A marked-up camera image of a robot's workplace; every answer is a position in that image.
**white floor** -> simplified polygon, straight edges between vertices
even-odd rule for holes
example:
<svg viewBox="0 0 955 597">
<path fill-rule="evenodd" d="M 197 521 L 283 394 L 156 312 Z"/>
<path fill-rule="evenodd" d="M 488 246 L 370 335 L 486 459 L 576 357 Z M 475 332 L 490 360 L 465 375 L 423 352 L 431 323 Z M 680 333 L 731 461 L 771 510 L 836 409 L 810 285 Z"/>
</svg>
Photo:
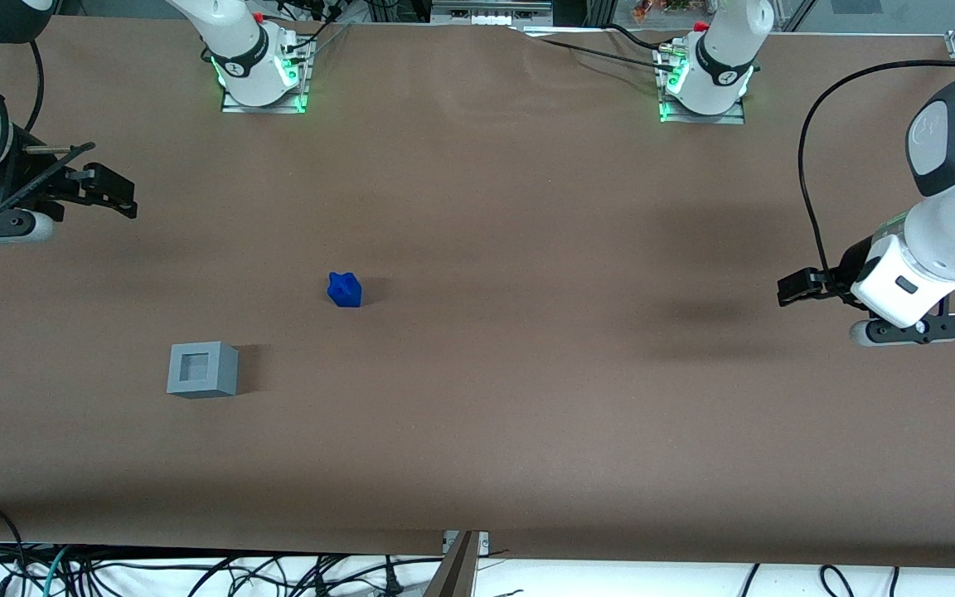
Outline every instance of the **white floor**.
<svg viewBox="0 0 955 597">
<path fill-rule="evenodd" d="M 257 566 L 263 559 L 243 562 Z M 211 565 L 216 560 L 185 560 L 186 563 Z M 377 566 L 383 556 L 356 556 L 342 562 L 327 575 L 327 581 L 342 578 L 353 571 Z M 143 561 L 144 564 L 171 563 L 164 560 Z M 287 575 L 299 578 L 314 558 L 285 560 Z M 687 564 L 643 562 L 568 562 L 553 560 L 482 560 L 477 574 L 474 597 L 502 597 L 522 590 L 518 597 L 739 597 L 743 581 L 750 568 L 747 564 Z M 825 597 L 820 586 L 818 567 L 810 565 L 763 565 L 750 587 L 749 597 Z M 398 566 L 397 577 L 403 586 L 417 585 L 429 580 L 436 564 Z M 842 566 L 852 585 L 855 597 L 883 597 L 890 588 L 890 568 Z M 261 571 L 279 577 L 277 568 Z M 0 580 L 3 578 L 0 567 Z M 109 568 L 99 572 L 99 578 L 109 583 L 124 597 L 185 597 L 191 586 L 201 577 L 200 571 L 147 571 Z M 382 586 L 384 574 L 368 575 L 374 585 Z M 230 575 L 216 574 L 198 590 L 196 597 L 226 595 Z M 39 597 L 29 585 L 29 595 Z M 846 591 L 832 582 L 839 597 Z M 19 595 L 19 582 L 11 586 L 11 597 Z M 365 597 L 375 591 L 361 583 L 343 585 L 334 590 L 335 596 Z M 314 593 L 307 592 L 307 597 Z M 254 582 L 240 590 L 239 597 L 272 597 L 275 586 Z M 955 597 L 955 570 L 935 568 L 904 568 L 898 582 L 899 597 Z"/>
</svg>

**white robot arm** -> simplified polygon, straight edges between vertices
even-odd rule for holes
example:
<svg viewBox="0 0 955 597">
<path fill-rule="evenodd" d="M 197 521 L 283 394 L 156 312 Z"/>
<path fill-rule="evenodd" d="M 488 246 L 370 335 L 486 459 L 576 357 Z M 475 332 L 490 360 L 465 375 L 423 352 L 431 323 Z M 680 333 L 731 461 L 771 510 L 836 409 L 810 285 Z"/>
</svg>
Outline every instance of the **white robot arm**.
<svg viewBox="0 0 955 597">
<path fill-rule="evenodd" d="M 166 0 L 197 27 L 227 92 L 239 103 L 275 102 L 299 82 L 295 31 L 257 22 L 242 0 Z"/>
<path fill-rule="evenodd" d="M 929 316 L 955 290 L 955 82 L 913 118 L 906 147 L 924 199 L 847 250 L 827 272 L 831 279 L 806 268 L 780 280 L 781 306 L 823 298 L 827 284 L 871 311 L 871 320 L 851 330 L 861 345 L 955 340 L 955 316 L 944 308 Z"/>
<path fill-rule="evenodd" d="M 774 20 L 768 0 L 721 0 L 710 29 L 686 35 L 686 63 L 667 91 L 694 113 L 727 112 L 745 94 Z"/>
</svg>

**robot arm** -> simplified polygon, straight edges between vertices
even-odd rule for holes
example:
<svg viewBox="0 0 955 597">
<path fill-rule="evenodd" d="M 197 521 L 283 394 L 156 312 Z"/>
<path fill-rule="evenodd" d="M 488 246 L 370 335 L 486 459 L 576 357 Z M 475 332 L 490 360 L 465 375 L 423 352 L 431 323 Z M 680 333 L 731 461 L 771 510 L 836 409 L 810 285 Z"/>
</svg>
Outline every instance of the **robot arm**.
<svg viewBox="0 0 955 597">
<path fill-rule="evenodd" d="M 275 102 L 298 85 L 295 31 L 257 22 L 242 0 L 167 0 L 208 45 L 231 97 L 247 106 Z"/>
<path fill-rule="evenodd" d="M 50 0 L 0 0 L 0 42 L 31 41 L 50 18 Z M 133 184 L 101 163 L 76 171 L 66 166 L 90 150 L 51 148 L 10 121 L 0 95 L 0 242 L 46 240 L 64 219 L 60 201 L 102 205 L 135 218 Z"/>
<path fill-rule="evenodd" d="M 781 305 L 815 298 L 824 284 L 848 288 L 842 298 L 875 316 L 875 323 L 854 326 L 860 344 L 955 339 L 955 316 L 945 309 L 928 315 L 955 290 L 955 82 L 913 118 L 906 147 L 923 201 L 847 250 L 831 279 L 807 268 L 780 280 Z M 937 329 L 929 329 L 932 318 L 939 318 Z"/>
<path fill-rule="evenodd" d="M 710 29 L 686 35 L 686 64 L 667 91 L 694 113 L 727 112 L 745 94 L 774 20 L 768 0 L 721 0 Z"/>
</svg>

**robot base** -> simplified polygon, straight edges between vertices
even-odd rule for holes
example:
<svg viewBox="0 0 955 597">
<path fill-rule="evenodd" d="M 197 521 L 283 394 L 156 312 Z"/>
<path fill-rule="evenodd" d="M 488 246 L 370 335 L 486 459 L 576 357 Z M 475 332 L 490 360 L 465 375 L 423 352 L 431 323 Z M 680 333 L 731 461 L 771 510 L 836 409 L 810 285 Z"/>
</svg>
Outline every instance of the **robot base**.
<svg viewBox="0 0 955 597">
<path fill-rule="evenodd" d="M 312 88 L 312 66 L 315 61 L 315 41 L 287 55 L 294 64 L 285 68 L 289 76 L 296 76 L 298 83 L 285 92 L 277 101 L 265 106 L 247 106 L 223 91 L 220 111 L 236 114 L 304 114 L 308 112 L 308 92 Z"/>
<path fill-rule="evenodd" d="M 655 64 L 667 64 L 673 68 L 679 68 L 680 61 L 686 55 L 686 39 L 683 37 L 675 38 L 671 44 L 663 44 L 661 49 L 652 50 L 652 55 L 655 58 Z M 687 109 L 675 95 L 670 94 L 667 90 L 670 79 L 673 79 L 674 76 L 677 76 L 676 72 L 655 71 L 655 83 L 658 85 L 658 118 L 662 122 L 743 124 L 746 121 L 742 99 L 736 99 L 728 112 L 715 116 L 698 114 Z"/>
</svg>

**wire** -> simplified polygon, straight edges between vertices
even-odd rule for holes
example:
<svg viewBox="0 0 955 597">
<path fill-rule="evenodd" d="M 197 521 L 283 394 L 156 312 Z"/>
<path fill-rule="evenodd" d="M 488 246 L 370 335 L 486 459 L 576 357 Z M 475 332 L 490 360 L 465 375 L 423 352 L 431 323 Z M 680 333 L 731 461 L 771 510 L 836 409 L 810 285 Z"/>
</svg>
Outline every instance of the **wire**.
<svg viewBox="0 0 955 597">
<path fill-rule="evenodd" d="M 27 575 L 27 563 L 24 562 L 24 541 L 20 537 L 20 530 L 17 529 L 17 525 L 14 524 L 12 519 L 7 516 L 7 514 L 0 510 L 0 518 L 2 519 L 8 527 L 10 527 L 10 534 L 14 537 L 14 541 L 17 543 L 17 565 L 20 566 L 20 570 L 24 575 Z M 7 568 L 8 573 L 12 574 L 12 570 Z M 27 578 L 22 576 L 22 584 L 20 585 L 20 594 L 26 595 L 26 583 Z"/>
<path fill-rule="evenodd" d="M 613 29 L 614 31 L 617 31 L 618 33 L 621 33 L 622 35 L 624 35 L 633 44 L 636 44 L 637 46 L 640 46 L 641 48 L 647 48 L 648 50 L 658 50 L 660 45 L 668 44 L 668 42 L 673 41 L 673 38 L 670 37 L 666 41 L 659 41 L 658 44 L 651 44 L 651 42 L 649 41 L 644 41 L 643 39 L 636 37 L 636 35 L 633 35 L 632 31 L 625 29 L 625 27 L 622 27 L 620 26 L 620 24 L 617 24 L 615 22 L 607 23 L 605 24 L 605 26 L 602 26 L 599 29 Z"/>
<path fill-rule="evenodd" d="M 618 54 L 610 54 L 607 52 L 600 52 L 599 50 L 592 50 L 591 48 L 581 48 L 581 46 L 574 46 L 573 44 L 564 44 L 562 41 L 554 41 L 554 39 L 545 39 L 543 37 L 539 38 L 545 44 L 551 44 L 552 46 L 559 46 L 560 48 L 569 48 L 570 50 L 577 50 L 579 52 L 584 52 L 592 54 L 592 56 L 602 56 L 603 58 L 611 58 L 611 60 L 622 61 L 623 63 L 638 64 L 640 66 L 645 66 L 647 68 L 653 68 L 655 70 L 673 70 L 673 67 L 669 65 L 660 65 L 655 63 L 648 63 L 648 61 L 638 61 L 636 58 L 629 58 L 626 56 L 618 56 Z"/>
<path fill-rule="evenodd" d="M 286 50 L 287 52 L 293 52 L 294 50 L 299 50 L 300 48 L 303 48 L 304 46 L 307 46 L 308 44 L 311 44 L 312 41 L 315 41 L 315 38 L 316 38 L 316 37 L 319 37 L 319 34 L 322 33 L 322 30 L 323 30 L 323 29 L 326 29 L 326 27 L 329 26 L 329 24 L 330 24 L 330 23 L 333 23 L 333 22 L 334 22 L 334 19 L 327 19 L 327 20 L 325 20 L 325 22 L 322 22 L 322 25 L 319 26 L 319 29 L 316 29 L 316 30 L 315 30 L 315 33 L 313 33 L 312 35 L 310 35 L 310 36 L 308 37 L 308 39 L 306 39 L 306 41 L 302 41 L 302 42 L 300 42 L 300 44 L 297 44 L 296 46 L 287 46 L 287 48 L 285 48 L 285 50 Z"/>
<path fill-rule="evenodd" d="M 834 94 L 835 91 L 839 90 L 845 84 L 850 83 L 852 80 L 860 79 L 862 76 L 873 75 L 875 72 L 882 72 L 884 70 L 894 70 L 898 68 L 913 68 L 913 67 L 947 67 L 955 68 L 955 61 L 892 61 L 892 63 L 884 63 L 861 69 L 857 72 L 852 73 L 852 75 L 844 76 L 844 78 L 839 79 L 831 87 L 827 87 L 827 90 L 823 91 L 820 94 L 820 97 L 816 99 L 815 102 L 812 102 L 812 107 L 808 110 L 806 114 L 806 122 L 802 125 L 802 132 L 798 139 L 798 184 L 801 187 L 802 200 L 806 203 L 806 212 L 808 218 L 810 218 L 810 224 L 812 226 L 812 238 L 816 241 L 816 250 L 820 256 L 820 268 L 823 269 L 823 277 L 825 277 L 827 288 L 831 290 L 832 294 L 838 296 L 839 299 L 842 299 L 844 303 L 853 303 L 856 305 L 856 301 L 851 301 L 851 299 L 846 297 L 844 291 L 842 291 L 841 284 L 836 282 L 836 280 L 831 279 L 831 268 L 827 265 L 827 253 L 825 248 L 823 248 L 823 240 L 820 235 L 820 224 L 817 223 L 816 212 L 812 210 L 812 201 L 810 199 L 810 194 L 808 194 L 808 186 L 806 184 L 806 140 L 808 137 L 808 129 L 812 123 L 812 116 L 816 114 L 816 110 L 819 109 L 820 105 Z M 820 298 L 826 298 L 827 295 L 822 295 Z"/>
<path fill-rule="evenodd" d="M 886 593 L 888 597 L 894 597 L 894 593 L 898 592 L 898 575 L 901 575 L 901 566 L 895 566 L 890 573 L 890 590 Z"/>
<path fill-rule="evenodd" d="M 758 574 L 759 566 L 761 563 L 754 564 L 754 567 L 750 568 L 750 574 L 746 575 L 746 582 L 743 583 L 743 590 L 739 593 L 739 597 L 746 597 L 747 593 L 750 593 L 750 583 L 754 582 L 754 575 Z"/>
<path fill-rule="evenodd" d="M 196 584 L 192 587 L 192 589 L 190 589 L 190 593 L 187 594 L 187 597 L 194 597 L 194 594 L 197 593 L 197 590 L 200 589 L 201 586 L 206 582 L 208 582 L 208 580 L 212 578 L 212 575 L 216 574 L 217 571 L 224 570 L 224 568 L 230 565 L 231 562 L 234 562 L 234 560 L 235 558 L 224 558 L 223 560 L 220 560 L 219 564 L 216 564 L 215 566 L 209 568 L 209 570 L 206 570 L 205 574 L 201 575 L 200 579 L 197 579 Z"/>
<path fill-rule="evenodd" d="M 64 156 L 61 156 L 61 159 L 58 159 L 57 162 L 53 163 L 43 170 L 37 177 L 34 177 L 24 185 L 18 192 L 13 193 L 7 200 L 0 201 L 0 214 L 2 214 L 7 209 L 12 208 L 14 205 L 20 203 L 24 197 L 29 196 L 33 190 L 37 189 L 43 182 L 50 180 L 50 177 L 53 177 L 54 174 L 57 174 L 58 171 L 65 167 L 65 164 L 72 162 L 73 159 L 78 158 L 81 154 L 86 153 L 92 148 L 95 148 L 95 144 L 92 141 L 87 141 L 87 143 L 82 144 L 82 146 L 76 147 L 73 146 L 70 148 L 69 152 Z"/>
<path fill-rule="evenodd" d="M 35 76 L 36 76 L 36 87 L 35 87 L 35 103 L 32 105 L 32 113 L 27 117 L 27 123 L 24 124 L 24 129 L 27 132 L 32 131 L 32 126 L 35 126 L 35 121 L 39 118 L 39 110 L 42 110 L 42 95 L 43 91 L 46 90 L 46 82 L 43 80 L 46 73 L 42 70 L 42 55 L 39 54 L 39 46 L 35 44 L 35 39 L 29 41 L 29 46 L 32 47 L 32 57 L 35 60 Z"/>
<path fill-rule="evenodd" d="M 285 2 L 280 2 L 280 3 L 279 3 L 279 10 L 280 10 L 280 11 L 285 11 L 285 14 L 288 14 L 288 15 L 289 15 L 289 18 L 291 18 L 291 19 L 293 19 L 293 20 L 297 20 L 297 15 L 293 14 L 293 11 L 289 10 L 289 8 L 287 7 L 287 5 L 285 5 Z"/>
<path fill-rule="evenodd" d="M 846 587 L 846 593 L 849 595 L 849 597 L 853 597 L 853 587 L 850 586 L 849 582 L 846 582 L 846 577 L 842 575 L 841 570 L 838 570 L 838 568 L 832 566 L 831 564 L 820 566 L 820 585 L 823 586 L 823 589 L 827 592 L 827 594 L 831 597 L 841 597 L 841 595 L 835 593 L 834 590 L 831 590 L 830 586 L 827 586 L 827 578 L 825 575 L 827 574 L 828 570 L 833 571 L 833 573 L 838 575 L 838 580 L 842 582 L 842 586 Z"/>
<path fill-rule="evenodd" d="M 53 562 L 50 563 L 50 569 L 46 571 L 46 584 L 42 586 L 42 597 L 50 597 L 51 581 L 53 581 L 54 574 L 57 572 L 57 567 L 61 566 L 61 558 L 64 558 L 65 552 L 68 550 L 68 545 L 65 545 L 61 548 L 61 551 L 57 552 L 57 556 L 54 556 Z"/>
</svg>

